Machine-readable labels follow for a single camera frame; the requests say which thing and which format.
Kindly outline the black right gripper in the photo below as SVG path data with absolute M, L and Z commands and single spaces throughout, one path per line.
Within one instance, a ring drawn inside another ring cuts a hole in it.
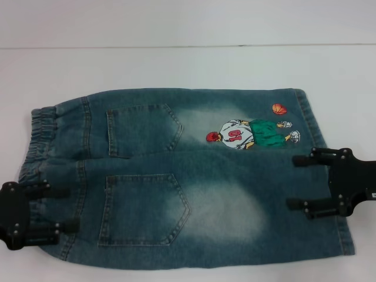
M 302 211 L 310 220 L 331 216 L 348 217 L 358 204 L 375 200 L 375 162 L 357 159 L 349 148 L 313 147 L 306 156 L 293 156 L 292 162 L 295 167 L 330 167 L 328 184 L 331 197 L 286 199 L 289 210 Z

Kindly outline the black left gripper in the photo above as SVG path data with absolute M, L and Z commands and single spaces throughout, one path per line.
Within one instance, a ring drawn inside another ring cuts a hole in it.
M 55 189 L 48 182 L 18 185 L 6 182 L 1 187 L 1 240 L 10 250 L 26 246 L 44 246 L 59 243 L 61 234 L 75 234 L 80 229 L 79 219 L 45 224 L 30 224 L 30 202 L 43 199 L 65 199 L 70 189 Z

